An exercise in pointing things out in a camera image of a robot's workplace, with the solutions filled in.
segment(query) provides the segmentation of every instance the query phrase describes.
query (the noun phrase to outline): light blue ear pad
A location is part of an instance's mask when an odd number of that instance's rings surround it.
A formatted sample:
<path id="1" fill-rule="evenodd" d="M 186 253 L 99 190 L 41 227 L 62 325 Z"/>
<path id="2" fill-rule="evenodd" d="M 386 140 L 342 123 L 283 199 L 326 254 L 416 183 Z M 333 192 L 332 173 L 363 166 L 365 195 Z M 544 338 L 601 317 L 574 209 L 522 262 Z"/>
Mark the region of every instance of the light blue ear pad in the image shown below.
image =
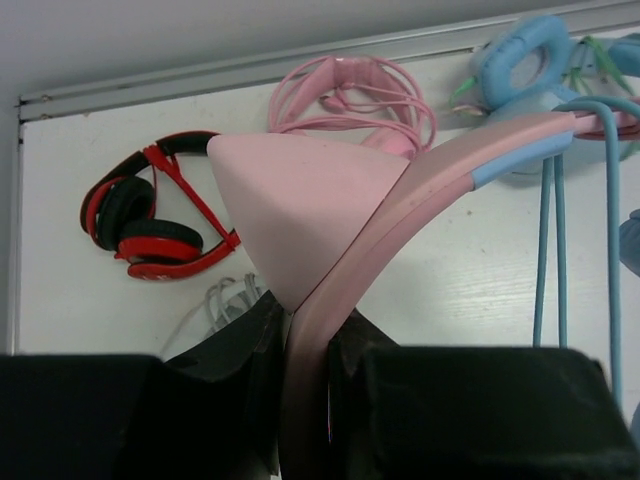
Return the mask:
<path id="1" fill-rule="evenodd" d="M 622 38 L 597 38 L 597 41 L 623 75 L 640 77 L 640 34 L 632 33 Z M 598 70 L 593 48 L 575 42 L 565 73 L 573 68 L 579 68 L 580 73 L 586 77 L 595 77 Z"/>
<path id="2" fill-rule="evenodd" d="M 640 210 L 631 212 L 629 220 L 620 225 L 620 261 L 640 277 Z"/>
<path id="3" fill-rule="evenodd" d="M 472 57 L 480 103 L 496 110 L 534 90 L 560 83 L 573 44 L 553 15 L 521 20 Z"/>
<path id="4" fill-rule="evenodd" d="M 581 95 L 564 85 L 553 85 L 547 89 L 534 91 L 513 102 L 507 103 L 495 112 L 491 112 L 484 125 L 511 120 L 528 113 L 550 112 L 558 105 L 570 102 Z M 621 149 L 628 142 L 621 142 Z M 571 146 L 564 152 L 564 170 L 567 176 L 572 172 L 584 168 L 585 165 L 604 162 L 606 158 L 604 142 L 574 139 Z M 515 170 L 514 174 L 537 175 L 542 172 L 542 160 L 530 162 Z"/>

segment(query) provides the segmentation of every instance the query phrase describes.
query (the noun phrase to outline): black ear cushion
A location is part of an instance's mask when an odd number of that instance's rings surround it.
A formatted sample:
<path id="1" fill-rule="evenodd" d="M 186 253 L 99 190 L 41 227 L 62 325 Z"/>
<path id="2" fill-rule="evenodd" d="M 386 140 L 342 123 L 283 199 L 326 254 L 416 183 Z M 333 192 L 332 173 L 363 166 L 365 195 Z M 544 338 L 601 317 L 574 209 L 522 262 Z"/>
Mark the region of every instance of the black ear cushion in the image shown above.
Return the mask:
<path id="1" fill-rule="evenodd" d="M 117 250 L 122 228 L 144 218 L 153 208 L 153 186 L 140 177 L 117 182 L 102 200 L 96 222 L 96 237 L 105 250 Z"/>
<path id="2" fill-rule="evenodd" d="M 168 220 L 143 218 L 127 223 L 120 233 L 120 240 L 133 237 L 158 237 L 179 240 L 202 251 L 204 242 L 194 229 Z"/>

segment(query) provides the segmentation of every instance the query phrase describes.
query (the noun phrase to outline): red headphones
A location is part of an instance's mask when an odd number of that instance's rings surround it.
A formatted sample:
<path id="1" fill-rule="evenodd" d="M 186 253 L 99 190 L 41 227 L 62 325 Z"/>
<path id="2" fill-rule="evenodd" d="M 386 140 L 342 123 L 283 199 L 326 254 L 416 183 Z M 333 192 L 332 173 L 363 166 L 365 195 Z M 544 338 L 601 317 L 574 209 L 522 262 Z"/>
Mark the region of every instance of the red headphones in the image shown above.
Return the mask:
<path id="1" fill-rule="evenodd" d="M 215 265 L 240 245 L 235 230 L 227 232 L 180 172 L 179 153 L 206 155 L 213 132 L 193 131 L 161 138 L 135 152 L 105 175 L 84 198 L 80 225 L 93 242 L 115 251 L 131 265 L 127 272 L 144 280 L 169 280 L 196 275 Z M 151 166 L 153 185 L 136 174 Z M 189 197 L 222 241 L 202 253 L 198 232 L 168 220 L 154 219 L 156 169 L 166 173 Z"/>

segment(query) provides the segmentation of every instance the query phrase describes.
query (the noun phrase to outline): pink cable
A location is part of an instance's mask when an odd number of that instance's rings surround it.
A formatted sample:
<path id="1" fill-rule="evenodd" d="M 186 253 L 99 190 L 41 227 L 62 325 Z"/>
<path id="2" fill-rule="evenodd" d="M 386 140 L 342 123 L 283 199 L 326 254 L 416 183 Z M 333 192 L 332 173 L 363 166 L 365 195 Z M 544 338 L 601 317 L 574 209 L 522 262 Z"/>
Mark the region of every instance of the pink cable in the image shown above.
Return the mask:
<path id="1" fill-rule="evenodd" d="M 379 120 L 368 119 L 355 115 L 345 114 L 332 114 L 332 115 L 316 115 L 303 120 L 297 120 L 292 122 L 281 122 L 280 116 L 283 108 L 291 100 L 292 96 L 297 92 L 298 88 L 308 78 L 309 73 L 305 73 L 309 67 L 318 65 L 331 57 L 325 56 L 314 60 L 311 60 L 300 67 L 290 72 L 280 84 L 276 87 L 271 100 L 269 102 L 269 131 L 275 133 L 287 133 L 293 130 L 351 130 L 360 128 L 391 128 L 405 135 L 416 147 L 417 152 L 429 150 L 435 140 L 435 134 L 437 131 L 437 122 L 433 110 L 424 102 L 420 87 L 411 75 L 396 65 L 393 62 L 382 58 L 372 57 L 371 60 L 377 64 L 387 67 L 402 77 L 409 87 L 401 81 L 401 79 L 394 76 L 394 79 L 398 81 L 398 85 L 402 88 L 403 92 L 397 92 L 394 90 L 388 90 L 384 88 L 377 88 L 370 85 L 346 83 L 344 85 L 334 88 L 334 97 L 339 102 L 340 109 L 346 112 L 352 113 L 374 113 L 376 111 L 388 108 L 390 106 L 406 106 L 412 108 L 411 124 L 405 124 L 399 120 Z M 285 87 L 295 77 L 302 75 L 296 79 L 295 82 L 285 90 Z M 375 101 L 375 102 L 351 102 L 347 99 L 346 90 L 351 88 L 360 89 L 369 92 L 384 93 L 387 95 L 394 95 L 399 97 L 397 101 Z M 328 101 L 331 101 L 331 97 L 326 95 L 318 99 L 323 107 L 328 107 Z M 372 107 L 369 110 L 358 109 L 357 107 Z M 422 128 L 424 126 L 425 119 L 428 119 L 431 126 L 431 132 L 426 143 L 422 142 Z"/>

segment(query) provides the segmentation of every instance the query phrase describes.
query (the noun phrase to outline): pink cat ear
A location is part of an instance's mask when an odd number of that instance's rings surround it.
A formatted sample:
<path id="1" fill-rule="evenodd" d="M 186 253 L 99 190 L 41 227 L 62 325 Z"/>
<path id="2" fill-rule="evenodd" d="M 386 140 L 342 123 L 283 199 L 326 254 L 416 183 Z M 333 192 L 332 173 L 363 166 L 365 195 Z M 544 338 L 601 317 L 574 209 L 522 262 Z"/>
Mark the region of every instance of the pink cat ear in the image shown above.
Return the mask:
<path id="1" fill-rule="evenodd" d="M 408 166 L 360 145 L 287 134 L 219 135 L 213 173 L 249 258 L 295 311 Z"/>

